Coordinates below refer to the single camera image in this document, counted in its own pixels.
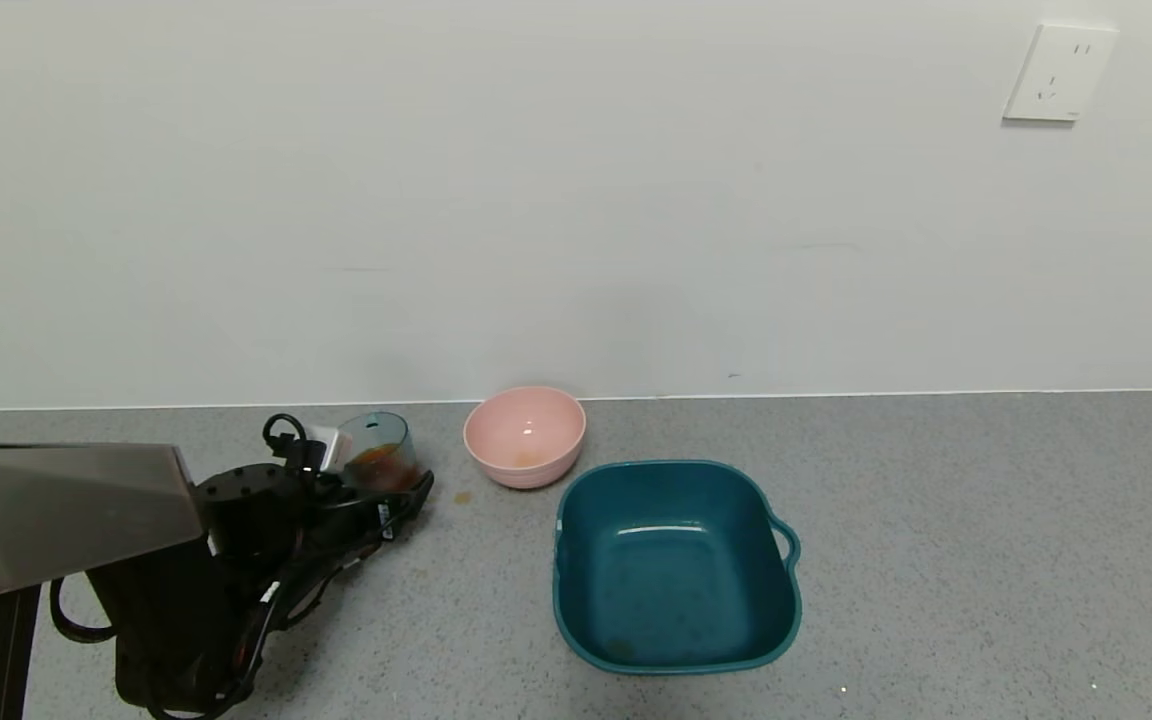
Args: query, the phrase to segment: countertop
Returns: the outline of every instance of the countertop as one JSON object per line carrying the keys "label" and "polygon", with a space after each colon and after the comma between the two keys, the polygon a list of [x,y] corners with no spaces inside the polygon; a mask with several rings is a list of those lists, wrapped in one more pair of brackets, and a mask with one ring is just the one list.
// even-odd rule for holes
{"label": "countertop", "polygon": [[[233,720],[1152,717],[1152,392],[588,402],[577,473],[730,462],[803,539],[794,647],[691,679],[604,674],[559,637],[550,553],[571,476],[500,488],[461,447],[470,406],[388,409],[438,473],[430,506],[274,635]],[[173,442],[200,480],[265,461],[271,410],[0,414],[0,441]],[[101,624],[84,585],[65,602]],[[114,692],[113,643],[65,642],[44,616],[26,717],[147,715]]]}

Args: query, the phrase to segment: bowl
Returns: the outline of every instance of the bowl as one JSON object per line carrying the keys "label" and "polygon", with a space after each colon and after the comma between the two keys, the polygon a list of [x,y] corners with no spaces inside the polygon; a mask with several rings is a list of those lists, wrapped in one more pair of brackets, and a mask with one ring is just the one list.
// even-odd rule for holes
{"label": "bowl", "polygon": [[465,447],[502,486],[539,488],[563,477],[585,439],[585,409],[552,387],[516,387],[488,397],[465,420]]}
{"label": "bowl", "polygon": [[735,468],[604,465],[558,507],[554,619],[576,655],[609,673],[748,670],[799,630],[797,560],[799,538]]}

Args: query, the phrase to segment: wire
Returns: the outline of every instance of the wire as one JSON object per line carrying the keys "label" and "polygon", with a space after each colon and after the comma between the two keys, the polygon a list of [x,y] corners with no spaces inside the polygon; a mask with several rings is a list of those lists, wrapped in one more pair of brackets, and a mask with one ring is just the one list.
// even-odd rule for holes
{"label": "wire", "polygon": [[217,720],[217,717],[223,715],[225,712],[229,711],[229,707],[238,705],[238,702],[244,700],[251,692],[252,682],[256,680],[256,669],[260,665],[260,652],[265,649],[265,638],[270,636],[270,624],[274,620],[274,608],[278,606],[279,596],[285,585],[280,584],[275,589],[274,594],[270,598],[268,605],[265,606],[264,619],[260,623],[260,630],[255,635],[255,647],[250,652],[244,653],[247,655],[247,669],[243,670],[242,679],[238,683],[233,685],[233,689],[228,694],[225,694],[222,700],[219,705],[212,707],[210,711],[204,712],[202,715],[195,717],[180,717],[173,715],[170,712],[164,710],[159,698],[157,698],[154,679],[150,676],[150,667],[145,667],[145,688],[146,688],[146,703],[145,708],[150,712],[150,715],[154,720]]}
{"label": "wire", "polygon": [[288,414],[273,414],[270,416],[267,420],[265,420],[265,427],[262,429],[260,432],[262,438],[265,438],[265,445],[270,446],[271,448],[274,447],[273,445],[274,437],[273,434],[270,433],[270,431],[274,429],[274,424],[278,423],[279,420],[287,420],[287,423],[291,424],[291,426],[296,429],[296,434],[300,435],[300,440],[302,442],[306,442],[308,439],[310,439],[310,435],[308,435],[308,433],[305,432],[305,425],[302,425],[301,420],[296,419],[296,416]]}
{"label": "wire", "polygon": [[68,619],[65,615],[65,611],[60,607],[61,583],[65,583],[65,578],[52,579],[50,589],[51,623],[56,627],[56,632],[60,632],[60,637],[76,643],[96,644],[106,642],[118,634],[114,626],[108,626],[108,628],[88,628],[88,626],[79,626]]}
{"label": "wire", "polygon": [[301,620],[305,620],[308,616],[310,616],[310,612],[314,612],[314,607],[321,605],[323,593],[328,591],[328,583],[331,583],[332,579],[335,578],[340,574],[340,570],[342,569],[343,568],[338,568],[335,570],[329,571],[328,575],[326,575],[326,577],[323,578],[321,582],[319,582],[319,592],[314,593],[314,599],[311,600],[305,607],[302,607],[301,612],[297,612],[296,615],[288,615],[287,617],[283,617],[283,621],[282,623],[279,624],[278,629],[285,630],[291,628],[293,626],[300,623]]}

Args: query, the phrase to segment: electrical socket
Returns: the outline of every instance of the electrical socket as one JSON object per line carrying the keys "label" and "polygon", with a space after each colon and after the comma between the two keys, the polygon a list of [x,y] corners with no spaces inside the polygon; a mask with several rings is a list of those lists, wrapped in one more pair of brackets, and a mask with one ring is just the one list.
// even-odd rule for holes
{"label": "electrical socket", "polygon": [[1038,26],[1002,118],[1061,122],[1083,118],[1117,37],[1116,29]]}

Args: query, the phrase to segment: clear plastic cup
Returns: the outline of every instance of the clear plastic cup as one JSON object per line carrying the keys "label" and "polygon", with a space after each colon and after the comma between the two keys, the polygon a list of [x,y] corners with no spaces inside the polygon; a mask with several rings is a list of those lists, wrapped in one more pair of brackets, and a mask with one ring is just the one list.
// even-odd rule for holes
{"label": "clear plastic cup", "polygon": [[353,456],[342,477],[355,486],[378,492],[404,492],[420,482],[411,432],[394,414],[366,414],[340,425],[353,438]]}

